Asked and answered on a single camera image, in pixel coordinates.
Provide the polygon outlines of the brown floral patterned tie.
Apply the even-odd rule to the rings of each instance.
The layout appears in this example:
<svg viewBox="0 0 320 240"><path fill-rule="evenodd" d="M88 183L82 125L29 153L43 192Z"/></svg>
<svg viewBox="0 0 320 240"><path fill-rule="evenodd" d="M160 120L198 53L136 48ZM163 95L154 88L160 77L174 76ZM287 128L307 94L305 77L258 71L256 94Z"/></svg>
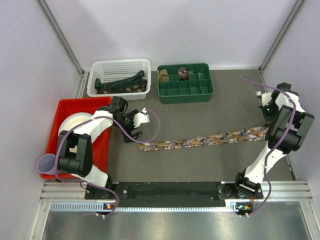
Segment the brown floral patterned tie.
<svg viewBox="0 0 320 240"><path fill-rule="evenodd" d="M192 147L216 146L222 144L263 141L265 139L267 131L267 126L256 126L241 130L197 136L188 139L140 143L138 145L138 150L140 152L151 152L161 150L184 149Z"/></svg>

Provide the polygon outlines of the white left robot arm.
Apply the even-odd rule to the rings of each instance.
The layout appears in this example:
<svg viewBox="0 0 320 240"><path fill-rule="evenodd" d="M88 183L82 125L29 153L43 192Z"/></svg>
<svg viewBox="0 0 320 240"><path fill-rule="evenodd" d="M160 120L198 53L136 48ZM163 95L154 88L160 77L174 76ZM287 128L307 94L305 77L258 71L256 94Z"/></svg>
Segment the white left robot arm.
<svg viewBox="0 0 320 240"><path fill-rule="evenodd" d="M54 162L54 174L69 174L89 184L89 192L95 197L106 199L114 196L114 187L110 175L94 164L93 143L112 125L116 125L123 135L125 143L136 142L141 132L137 129L143 118L148 118L147 110L137 109L127 112L128 102L115 96L106 106L100 106L91 117L77 124L70 130L63 130L58 135L57 152Z"/></svg>

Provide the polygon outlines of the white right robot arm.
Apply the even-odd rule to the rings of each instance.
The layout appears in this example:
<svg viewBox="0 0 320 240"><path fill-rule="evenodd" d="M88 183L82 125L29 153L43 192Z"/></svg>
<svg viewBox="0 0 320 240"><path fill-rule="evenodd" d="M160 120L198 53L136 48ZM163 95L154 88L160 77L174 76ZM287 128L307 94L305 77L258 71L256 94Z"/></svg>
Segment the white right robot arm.
<svg viewBox="0 0 320 240"><path fill-rule="evenodd" d="M257 96L268 127L266 144L256 160L236 177L233 192L239 199L258 198L266 174L280 159L301 147L315 119L303 110L299 94L289 83L280 83L273 92L258 92Z"/></svg>

